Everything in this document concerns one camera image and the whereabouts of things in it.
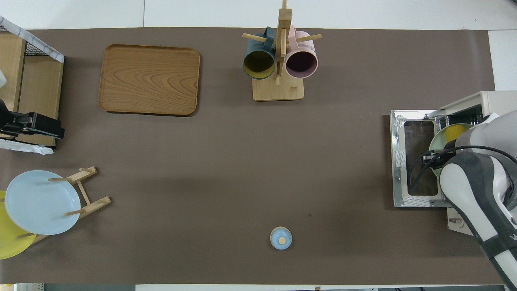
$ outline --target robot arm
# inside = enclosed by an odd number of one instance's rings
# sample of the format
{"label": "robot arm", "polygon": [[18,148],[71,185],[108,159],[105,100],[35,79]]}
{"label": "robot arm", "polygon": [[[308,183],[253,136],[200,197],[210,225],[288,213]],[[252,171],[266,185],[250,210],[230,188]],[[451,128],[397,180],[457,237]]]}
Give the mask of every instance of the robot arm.
{"label": "robot arm", "polygon": [[444,195],[461,214],[507,286],[517,291],[517,111],[496,114],[463,133],[439,177]]}
{"label": "robot arm", "polygon": [[443,167],[440,186],[507,286],[517,290],[517,225],[503,204],[513,175],[514,163],[505,168],[492,156],[462,152]]}

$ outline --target wooden mug tree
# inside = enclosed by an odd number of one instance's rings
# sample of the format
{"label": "wooden mug tree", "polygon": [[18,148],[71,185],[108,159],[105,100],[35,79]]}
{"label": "wooden mug tree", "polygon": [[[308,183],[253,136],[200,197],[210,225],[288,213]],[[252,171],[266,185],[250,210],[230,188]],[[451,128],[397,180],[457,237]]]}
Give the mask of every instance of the wooden mug tree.
{"label": "wooden mug tree", "polygon": [[[282,1],[278,13],[276,46],[276,71],[263,80],[253,79],[253,99],[255,101],[299,100],[303,98],[303,79],[290,76],[285,70],[285,54],[288,44],[287,34],[291,27],[292,10],[287,8],[287,0]],[[265,42],[266,38],[243,33],[242,37]],[[322,35],[310,35],[296,39],[296,42],[321,39]]]}

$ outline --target wooden shelf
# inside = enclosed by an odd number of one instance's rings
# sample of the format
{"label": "wooden shelf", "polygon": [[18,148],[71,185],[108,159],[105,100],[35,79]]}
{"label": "wooden shelf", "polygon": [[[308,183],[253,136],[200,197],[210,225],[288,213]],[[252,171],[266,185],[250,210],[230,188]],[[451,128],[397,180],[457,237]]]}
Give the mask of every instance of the wooden shelf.
{"label": "wooden shelf", "polygon": [[0,70],[7,84],[0,88],[0,98],[10,111],[18,110],[22,81],[25,40],[10,33],[0,32]]}
{"label": "wooden shelf", "polygon": [[[20,113],[37,112],[58,119],[63,63],[49,56],[26,56],[20,94]],[[54,146],[55,138],[19,135],[16,140]]]}

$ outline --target small cup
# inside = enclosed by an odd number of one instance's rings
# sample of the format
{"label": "small cup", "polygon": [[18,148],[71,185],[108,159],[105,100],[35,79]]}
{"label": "small cup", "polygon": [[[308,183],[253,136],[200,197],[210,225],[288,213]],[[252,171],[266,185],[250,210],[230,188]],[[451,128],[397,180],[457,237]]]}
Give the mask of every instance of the small cup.
{"label": "small cup", "polygon": [[277,250],[285,250],[291,246],[291,243],[293,242],[293,236],[291,235],[291,232],[283,227],[275,227],[271,234],[269,235],[269,240],[271,242],[271,245],[277,249]]}
{"label": "small cup", "polygon": [[274,31],[267,27],[263,34],[266,42],[249,39],[242,62],[242,68],[253,79],[261,80],[271,76],[275,71]]}
{"label": "small cup", "polygon": [[285,55],[285,70],[294,78],[307,78],[318,69],[318,58],[312,40],[296,42],[297,38],[309,36],[303,31],[296,31],[294,25],[289,29],[289,45]]}

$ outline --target white floor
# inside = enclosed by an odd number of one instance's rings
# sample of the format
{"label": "white floor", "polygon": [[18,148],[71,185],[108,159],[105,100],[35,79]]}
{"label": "white floor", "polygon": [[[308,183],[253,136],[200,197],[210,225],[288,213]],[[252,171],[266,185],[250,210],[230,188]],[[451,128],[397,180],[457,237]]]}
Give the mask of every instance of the white floor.
{"label": "white floor", "polygon": [[[281,3],[281,0],[0,0],[0,16],[28,30],[275,27]],[[517,4],[512,0],[290,0],[288,7],[293,9],[293,24],[298,27],[488,30],[495,88],[517,90]],[[228,285],[141,285],[137,290],[185,290],[186,287],[229,290]],[[233,287],[281,290],[294,286]],[[295,288],[314,287],[296,285]]]}
{"label": "white floor", "polygon": [[[426,285],[424,287],[468,286]],[[145,284],[137,285],[135,291],[290,291],[290,290],[377,291],[380,288],[422,287],[421,285],[220,285],[220,284]]]}

